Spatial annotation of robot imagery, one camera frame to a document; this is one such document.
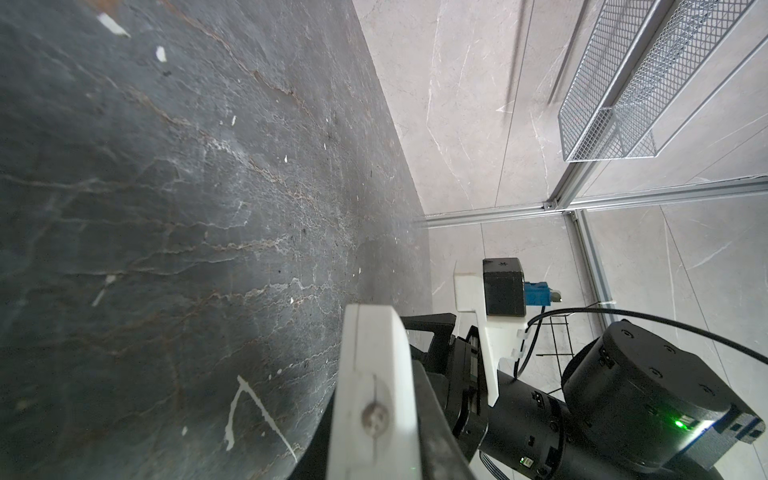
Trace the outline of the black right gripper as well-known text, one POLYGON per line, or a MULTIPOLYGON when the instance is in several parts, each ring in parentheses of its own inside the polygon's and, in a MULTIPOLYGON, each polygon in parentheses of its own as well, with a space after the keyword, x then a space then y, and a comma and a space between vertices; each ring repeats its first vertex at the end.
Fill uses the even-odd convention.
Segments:
POLYGON ((479 329, 472 325, 465 335, 455 335, 457 317, 451 313, 401 321, 407 330, 432 335, 426 350, 411 349, 421 478, 474 479, 467 460, 494 429, 479 329))

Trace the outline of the white remote control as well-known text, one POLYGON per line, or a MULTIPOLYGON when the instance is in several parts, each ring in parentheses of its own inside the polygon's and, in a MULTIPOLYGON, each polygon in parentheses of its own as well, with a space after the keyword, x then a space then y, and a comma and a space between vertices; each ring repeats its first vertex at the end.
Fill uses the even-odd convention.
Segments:
POLYGON ((390 306, 345 308, 326 477, 422 477, 410 344, 390 306))

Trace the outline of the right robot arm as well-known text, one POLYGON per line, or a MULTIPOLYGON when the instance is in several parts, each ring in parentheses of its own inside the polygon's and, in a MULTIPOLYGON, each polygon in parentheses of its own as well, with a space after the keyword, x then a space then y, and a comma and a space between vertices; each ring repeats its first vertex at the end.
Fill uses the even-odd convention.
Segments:
POLYGON ((612 324, 567 364, 556 398, 484 372, 480 335, 452 314, 411 316, 429 332, 414 350, 462 454, 493 474, 530 479, 715 479, 717 462, 765 422, 698 356, 629 321, 612 324))

